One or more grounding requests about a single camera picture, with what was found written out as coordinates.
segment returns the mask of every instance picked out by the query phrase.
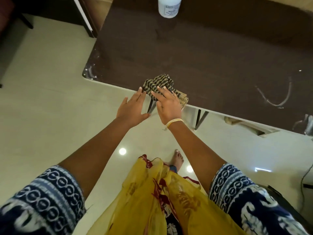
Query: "patterned sleeve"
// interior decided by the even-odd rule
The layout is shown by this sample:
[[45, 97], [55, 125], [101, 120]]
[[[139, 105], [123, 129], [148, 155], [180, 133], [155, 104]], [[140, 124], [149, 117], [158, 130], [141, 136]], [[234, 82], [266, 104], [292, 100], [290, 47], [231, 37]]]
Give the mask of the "patterned sleeve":
[[75, 178], [52, 166], [0, 207], [0, 234], [71, 234], [85, 213]]
[[224, 164], [215, 175], [209, 198], [247, 234], [307, 234], [266, 189], [230, 163]]

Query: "tabletop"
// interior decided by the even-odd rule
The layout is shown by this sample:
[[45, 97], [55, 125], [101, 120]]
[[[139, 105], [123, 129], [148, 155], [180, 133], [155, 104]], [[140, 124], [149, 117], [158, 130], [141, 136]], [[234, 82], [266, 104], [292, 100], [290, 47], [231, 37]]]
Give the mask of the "tabletop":
[[83, 76], [137, 90], [166, 73], [189, 105], [313, 134], [312, 14], [268, 0], [114, 0]]

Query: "bottle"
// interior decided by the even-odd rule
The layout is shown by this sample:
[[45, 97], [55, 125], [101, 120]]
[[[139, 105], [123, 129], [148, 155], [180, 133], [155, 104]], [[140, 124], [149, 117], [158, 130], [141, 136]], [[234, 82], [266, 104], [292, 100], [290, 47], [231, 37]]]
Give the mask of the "bottle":
[[173, 18], [177, 15], [182, 0], [158, 0], [159, 13], [165, 18]]

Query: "bare foot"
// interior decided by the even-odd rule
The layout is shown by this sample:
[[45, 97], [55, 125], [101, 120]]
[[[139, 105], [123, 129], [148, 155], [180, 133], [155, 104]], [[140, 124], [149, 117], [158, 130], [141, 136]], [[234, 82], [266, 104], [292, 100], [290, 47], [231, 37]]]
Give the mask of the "bare foot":
[[182, 167], [182, 163], [184, 162], [184, 158], [182, 157], [180, 151], [177, 149], [174, 152], [174, 155], [172, 157], [172, 160], [170, 161], [170, 165], [176, 166], [177, 172]]

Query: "black cord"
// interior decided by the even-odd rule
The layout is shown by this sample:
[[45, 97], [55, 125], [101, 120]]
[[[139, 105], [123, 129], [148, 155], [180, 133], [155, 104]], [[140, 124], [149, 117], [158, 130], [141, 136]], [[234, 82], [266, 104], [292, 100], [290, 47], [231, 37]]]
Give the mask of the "black cord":
[[304, 208], [304, 201], [305, 201], [305, 198], [304, 198], [304, 193], [303, 193], [303, 179], [307, 176], [307, 174], [311, 171], [313, 167], [313, 163], [312, 165], [310, 166], [310, 168], [306, 171], [306, 173], [304, 174], [304, 176], [302, 177], [301, 179], [301, 182], [300, 182], [300, 187], [301, 187], [301, 195], [302, 195], [302, 204], [301, 204], [301, 208], [299, 210], [299, 213], [301, 214], [302, 213], [302, 210]]

